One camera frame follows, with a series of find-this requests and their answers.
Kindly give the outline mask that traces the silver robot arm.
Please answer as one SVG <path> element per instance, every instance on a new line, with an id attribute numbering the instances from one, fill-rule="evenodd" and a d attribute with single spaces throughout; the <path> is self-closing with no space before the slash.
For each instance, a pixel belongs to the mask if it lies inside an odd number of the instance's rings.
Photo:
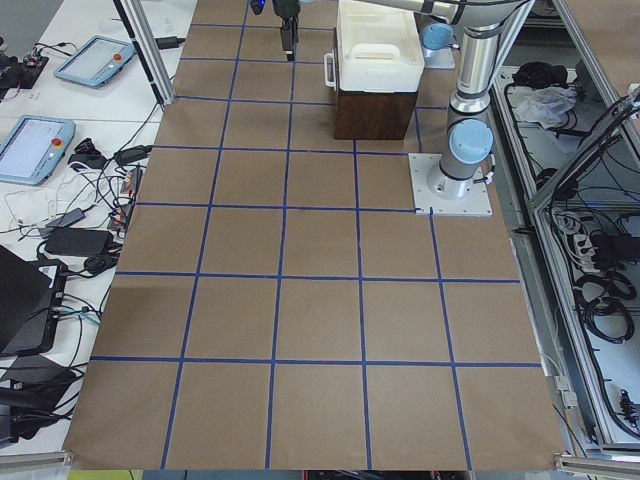
<path id="1" fill-rule="evenodd" d="M 489 90 L 524 20 L 530 1 L 341 1 L 337 14 L 340 48 L 362 32 L 375 40 L 396 38 L 387 27 L 367 22 L 398 17 L 411 28 L 415 14 L 462 29 L 461 64 L 448 106 L 448 146 L 426 181 L 434 195 L 455 201 L 466 196 L 488 157 L 493 134 L 486 125 Z"/>
<path id="2" fill-rule="evenodd" d="M 426 15 L 416 16 L 415 19 L 423 49 L 438 51 L 452 45 L 454 30 L 450 24 Z"/>

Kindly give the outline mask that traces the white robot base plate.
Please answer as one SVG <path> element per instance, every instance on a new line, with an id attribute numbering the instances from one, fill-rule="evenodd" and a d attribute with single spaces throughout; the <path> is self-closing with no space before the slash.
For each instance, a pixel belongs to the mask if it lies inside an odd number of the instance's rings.
<path id="1" fill-rule="evenodd" d="M 458 181 L 440 169 L 441 154 L 409 153 L 414 212 L 422 216 L 490 217 L 488 186 L 478 166 L 471 179 Z"/>

